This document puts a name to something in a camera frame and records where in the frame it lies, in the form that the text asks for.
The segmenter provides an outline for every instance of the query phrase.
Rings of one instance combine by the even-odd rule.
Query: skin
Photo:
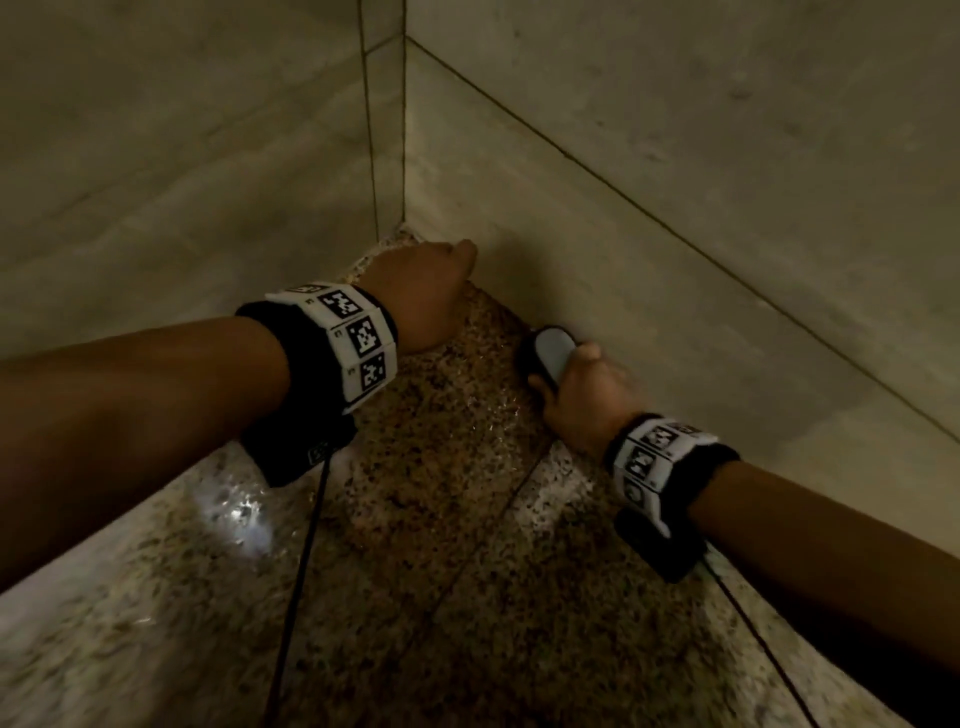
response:
[[[401,354],[456,335],[475,260],[464,241],[373,262],[359,284],[391,312]],[[244,318],[0,365],[0,590],[276,409],[289,383],[279,343]],[[573,354],[557,396],[530,383],[554,431],[597,459],[646,408],[595,344]],[[718,469],[689,515],[801,634],[888,705],[918,724],[951,715],[960,562],[746,463]]]
[[[647,409],[596,344],[571,355],[547,424],[602,460]],[[688,515],[794,628],[916,725],[942,725],[960,678],[960,561],[748,463],[717,470]]]

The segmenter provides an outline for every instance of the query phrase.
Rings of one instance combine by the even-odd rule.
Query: granite floor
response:
[[[0,597],[0,725],[257,725],[275,680],[284,726],[899,724],[719,554],[671,587],[617,539],[514,372],[525,330],[471,288],[360,410],[282,679],[319,473],[270,491],[229,445]]]

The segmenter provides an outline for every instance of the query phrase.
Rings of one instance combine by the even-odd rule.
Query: person's left hand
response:
[[[464,325],[464,289],[476,259],[477,247],[469,240],[420,243],[373,259],[357,285],[393,316],[398,353],[426,352],[457,335]]]

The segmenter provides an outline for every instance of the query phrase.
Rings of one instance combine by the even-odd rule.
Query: person's left arm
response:
[[[472,243],[379,256],[358,284],[391,315],[398,353],[463,323]],[[236,316],[0,364],[0,592],[274,412],[290,371],[275,336]]]

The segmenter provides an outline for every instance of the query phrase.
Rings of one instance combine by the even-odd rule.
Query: hand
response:
[[[464,289],[477,247],[469,240],[420,243],[373,259],[357,285],[390,312],[397,352],[426,352],[452,339],[464,325]]]
[[[559,394],[537,375],[528,382],[543,397],[543,418],[550,429],[597,461],[617,433],[646,409],[639,387],[594,343],[581,344],[570,355]]]

